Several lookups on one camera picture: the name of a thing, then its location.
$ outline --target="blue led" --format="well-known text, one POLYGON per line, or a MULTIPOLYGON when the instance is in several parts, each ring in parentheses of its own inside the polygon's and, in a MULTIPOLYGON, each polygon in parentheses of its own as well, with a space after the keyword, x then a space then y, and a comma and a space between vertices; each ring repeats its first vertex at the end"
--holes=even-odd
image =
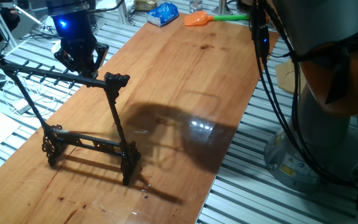
POLYGON ((60 21, 60 25, 62 25, 62 27, 64 28, 64 27, 66 27, 67 24, 63 21, 60 21))

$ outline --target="black metal frame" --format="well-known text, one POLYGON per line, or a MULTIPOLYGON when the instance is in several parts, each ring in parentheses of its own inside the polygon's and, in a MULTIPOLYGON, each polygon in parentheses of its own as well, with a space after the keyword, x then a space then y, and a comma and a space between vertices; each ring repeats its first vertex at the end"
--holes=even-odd
POLYGON ((54 69, 54 67, 52 67, 50 70, 39 69, 42 64, 40 64, 37 68, 26 67, 27 64, 28 61, 26 61, 26 63, 24 63, 23 65, 9 63, 5 61, 3 59, 3 55, 0 54, 0 68, 4 70, 4 73, 8 77, 10 77, 19 87, 25 100, 28 102, 32 111, 40 121, 42 128, 44 129, 42 150, 47 153, 49 165, 55 165, 57 157, 65 150, 66 145, 83 147, 86 149, 104 152, 106 154, 111 154, 114 156, 120 156, 122 157, 121 171, 124 176, 122 183, 124 185, 128 185, 130 177, 136 167, 137 161, 140 159, 140 153, 136 149, 135 142, 127 142, 125 139, 124 131, 122 129, 121 121, 119 119, 119 115, 116 109, 116 98, 119 96, 118 91, 122 87, 125 87, 127 85, 128 80, 130 78, 129 75, 121 75, 119 73, 112 74, 108 72, 104 75, 104 81, 101 81, 96 80, 94 78, 86 78, 66 74, 68 70, 64 71, 63 73, 53 72, 52 70, 54 69), (84 84, 87 87, 102 88, 106 92, 111 113, 117 126, 117 131, 121 142, 118 143, 100 138, 94 138, 91 136, 86 136, 83 134, 73 133, 70 131, 63 130, 62 126, 60 125, 51 126, 47 124, 42 118, 38 109, 35 107, 34 102, 24 88, 22 82, 19 80, 19 77, 17 76, 19 72, 29 74, 29 76, 27 76, 27 79, 29 79, 32 75, 41 76, 41 82, 44 81, 45 78, 56 79, 56 81, 53 83, 54 85, 57 85, 59 81, 67 81, 71 82, 70 86, 73 86, 74 83, 79 83, 84 84), (93 146, 83 144, 81 141, 82 139, 91 141, 93 143, 93 146), (119 147, 121 149, 121 153, 116 152, 114 150, 114 147, 119 147))

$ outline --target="wooden board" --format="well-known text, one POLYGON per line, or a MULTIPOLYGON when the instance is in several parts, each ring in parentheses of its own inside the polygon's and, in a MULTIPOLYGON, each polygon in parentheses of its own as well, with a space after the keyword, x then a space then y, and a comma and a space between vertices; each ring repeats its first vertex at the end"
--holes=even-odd
MULTIPOLYGON (((146 24, 99 71, 131 76, 116 105, 142 154, 130 186, 117 158, 79 147, 49 167, 38 130, 0 168, 0 223, 196 221, 259 77, 248 27, 183 18, 146 24)), ((97 88, 81 87, 48 123, 117 140, 97 88)))

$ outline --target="metal bracket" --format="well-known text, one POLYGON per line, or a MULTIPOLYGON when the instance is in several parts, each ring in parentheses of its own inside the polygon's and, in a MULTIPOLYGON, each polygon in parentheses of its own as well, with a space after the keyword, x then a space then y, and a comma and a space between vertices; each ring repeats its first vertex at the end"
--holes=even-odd
POLYGON ((128 16, 127 6, 125 2, 117 9, 118 11, 118 22, 122 25, 134 26, 135 22, 128 16))
POLYGON ((214 10, 212 10, 212 13, 215 13, 217 15, 231 15, 231 14, 233 14, 233 12, 227 6, 226 0, 219 0, 219 5, 214 10))

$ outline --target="metal rod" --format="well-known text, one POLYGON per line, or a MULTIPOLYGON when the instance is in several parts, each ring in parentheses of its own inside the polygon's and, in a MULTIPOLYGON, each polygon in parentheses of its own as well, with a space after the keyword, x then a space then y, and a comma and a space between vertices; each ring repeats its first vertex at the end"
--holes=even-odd
POLYGON ((112 117, 114 118, 114 122, 115 122, 115 124, 117 126, 118 135, 121 138, 121 142, 123 143, 123 145, 126 146, 127 141, 126 141, 125 136, 124 136, 124 130, 123 130, 122 126, 121 126, 121 121, 120 121, 119 116, 118 116, 116 105, 115 104, 113 104, 113 106, 110 105, 110 108, 111 108, 111 112, 112 112, 112 117))
POLYGON ((35 107, 34 101, 32 101, 29 93, 26 91, 26 89, 24 88, 22 82, 19 80, 19 78, 17 77, 17 72, 14 72, 12 75, 8 75, 17 85, 17 87, 19 87, 20 91, 22 92, 25 100, 28 102, 29 106, 31 107, 32 111, 34 112, 35 116, 38 118, 38 120, 41 123, 41 126, 44 130, 47 130, 48 128, 50 128, 50 126, 44 121, 44 119, 42 118, 40 111, 37 109, 37 107, 35 107))
POLYGON ((48 70, 26 67, 26 66, 15 64, 15 63, 6 62, 6 63, 2 64, 0 62, 0 68, 2 68, 5 71, 12 71, 12 72, 14 72, 16 70, 20 70, 20 72, 22 72, 22 73, 27 73, 27 74, 32 73, 32 75, 42 76, 42 77, 46 75, 47 78, 54 78, 54 79, 60 78, 61 81, 76 82, 79 84, 92 86, 92 87, 99 87, 99 88, 107 87, 107 84, 101 80, 96 80, 93 78, 85 78, 85 77, 81 77, 81 76, 77 76, 77 75, 63 74, 60 72, 51 72, 48 70))
MULTIPOLYGON (((42 66, 42 63, 40 63, 39 65, 37 65, 37 68, 36 68, 36 69, 40 68, 41 66, 42 66)), ((34 72, 30 72, 29 75, 28 75, 25 79, 26 79, 26 80, 29 80, 29 79, 31 78, 32 74, 34 74, 34 72)))
POLYGON ((35 18, 34 16, 31 16, 28 12, 26 12, 25 10, 23 10, 23 9, 20 8, 19 6, 13 4, 13 7, 14 7, 15 9, 17 9, 19 12, 23 13, 23 14, 24 14, 25 16, 27 16, 28 18, 30 18, 32 21, 36 22, 41 28, 43 28, 43 29, 46 29, 46 28, 47 28, 47 26, 46 26, 43 22, 39 21, 39 20, 38 20, 37 18, 35 18))
POLYGON ((37 11, 43 11, 43 10, 47 10, 48 7, 41 7, 41 8, 38 8, 38 9, 33 9, 32 11, 33 12, 37 12, 37 11))
POLYGON ((85 139, 85 140, 89 140, 89 141, 96 141, 96 142, 101 142, 104 144, 110 144, 112 146, 116 146, 116 147, 120 147, 118 142, 113 142, 113 141, 108 141, 105 139, 100 139, 100 138, 96 138, 96 137, 92 137, 92 136, 86 136, 84 134, 79 134, 79 133, 75 133, 75 132, 71 132, 71 131, 67 131, 67 130, 61 130, 61 129, 53 129, 53 131, 57 134, 57 135, 67 135, 67 136, 73 136, 76 138, 80 138, 80 139, 85 139))
POLYGON ((83 145, 81 145, 80 147, 83 147, 83 148, 85 148, 85 149, 94 150, 94 151, 97 151, 97 152, 103 152, 103 153, 106 153, 106 154, 111 154, 111 155, 121 156, 121 157, 122 157, 122 153, 120 153, 120 152, 106 151, 106 150, 103 150, 103 149, 100 149, 100 148, 96 148, 96 147, 91 146, 91 145, 88 145, 88 144, 83 144, 83 145))

